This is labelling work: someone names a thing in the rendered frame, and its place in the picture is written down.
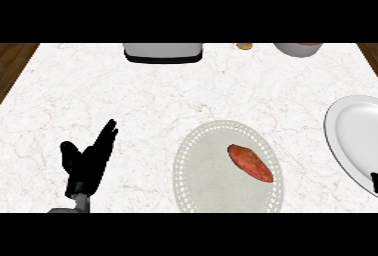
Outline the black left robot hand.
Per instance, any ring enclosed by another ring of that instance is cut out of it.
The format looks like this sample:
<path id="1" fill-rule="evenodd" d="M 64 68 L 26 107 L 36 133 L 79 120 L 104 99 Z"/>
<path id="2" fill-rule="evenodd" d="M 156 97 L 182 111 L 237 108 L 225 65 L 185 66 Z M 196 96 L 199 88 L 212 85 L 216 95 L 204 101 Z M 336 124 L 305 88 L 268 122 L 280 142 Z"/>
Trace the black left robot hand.
<path id="1" fill-rule="evenodd" d="M 85 151 L 70 141 L 61 143 L 63 167 L 69 173 L 66 196 L 70 199 L 79 194 L 92 196 L 98 191 L 119 134 L 116 126 L 111 119 Z"/>

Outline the white plate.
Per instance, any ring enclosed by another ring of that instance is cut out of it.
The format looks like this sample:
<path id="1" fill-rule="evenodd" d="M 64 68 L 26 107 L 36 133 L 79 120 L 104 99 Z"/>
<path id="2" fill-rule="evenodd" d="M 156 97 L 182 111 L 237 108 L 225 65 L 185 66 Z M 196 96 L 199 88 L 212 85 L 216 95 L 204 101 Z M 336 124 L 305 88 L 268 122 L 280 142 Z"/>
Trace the white plate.
<path id="1" fill-rule="evenodd" d="M 374 192 L 371 173 L 378 173 L 378 98 L 352 95 L 330 106 L 324 132 L 334 158 L 358 185 Z"/>

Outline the red bell pepper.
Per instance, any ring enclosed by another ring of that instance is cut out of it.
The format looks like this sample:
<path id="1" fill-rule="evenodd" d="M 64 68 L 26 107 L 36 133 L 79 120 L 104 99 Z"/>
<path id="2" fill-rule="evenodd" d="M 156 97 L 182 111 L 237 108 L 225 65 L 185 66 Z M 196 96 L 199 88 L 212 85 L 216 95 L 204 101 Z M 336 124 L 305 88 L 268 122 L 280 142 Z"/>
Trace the red bell pepper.
<path id="1" fill-rule="evenodd" d="M 234 164 L 250 176 L 262 182 L 274 182 L 272 171 L 250 148 L 233 144 L 228 153 Z"/>

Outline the pale round placemat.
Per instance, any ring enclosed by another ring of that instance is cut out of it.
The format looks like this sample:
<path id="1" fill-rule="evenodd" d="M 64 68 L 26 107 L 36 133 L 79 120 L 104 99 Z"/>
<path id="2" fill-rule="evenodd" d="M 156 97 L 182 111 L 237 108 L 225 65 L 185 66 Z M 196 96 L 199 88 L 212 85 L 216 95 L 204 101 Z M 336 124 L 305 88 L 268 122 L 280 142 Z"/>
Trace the pale round placemat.
<path id="1" fill-rule="evenodd" d="M 250 148 L 267 164 L 274 182 L 258 180 L 235 165 L 228 147 Z M 188 134 L 173 163 L 173 190 L 182 212 L 280 212 L 284 175 L 265 137 L 246 124 L 216 120 Z"/>

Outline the grey and black appliance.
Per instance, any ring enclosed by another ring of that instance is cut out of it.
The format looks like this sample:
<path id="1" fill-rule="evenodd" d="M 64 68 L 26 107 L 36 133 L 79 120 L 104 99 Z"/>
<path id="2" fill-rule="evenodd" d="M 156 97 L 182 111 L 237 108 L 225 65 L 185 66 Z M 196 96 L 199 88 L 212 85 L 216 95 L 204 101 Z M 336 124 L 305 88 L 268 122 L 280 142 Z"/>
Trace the grey and black appliance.
<path id="1" fill-rule="evenodd" d="M 187 64 L 203 59 L 202 43 L 125 43 L 131 62 L 144 64 Z"/>

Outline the grey round pot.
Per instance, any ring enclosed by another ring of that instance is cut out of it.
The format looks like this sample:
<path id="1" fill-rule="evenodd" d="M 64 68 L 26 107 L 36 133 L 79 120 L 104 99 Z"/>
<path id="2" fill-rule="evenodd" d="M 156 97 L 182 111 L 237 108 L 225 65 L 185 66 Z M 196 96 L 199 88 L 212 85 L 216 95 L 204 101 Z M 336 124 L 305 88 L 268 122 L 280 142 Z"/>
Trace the grey round pot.
<path id="1" fill-rule="evenodd" d="M 289 56 L 306 58 L 311 57 L 320 51 L 323 44 L 303 45 L 299 43 L 275 43 L 275 47 Z"/>

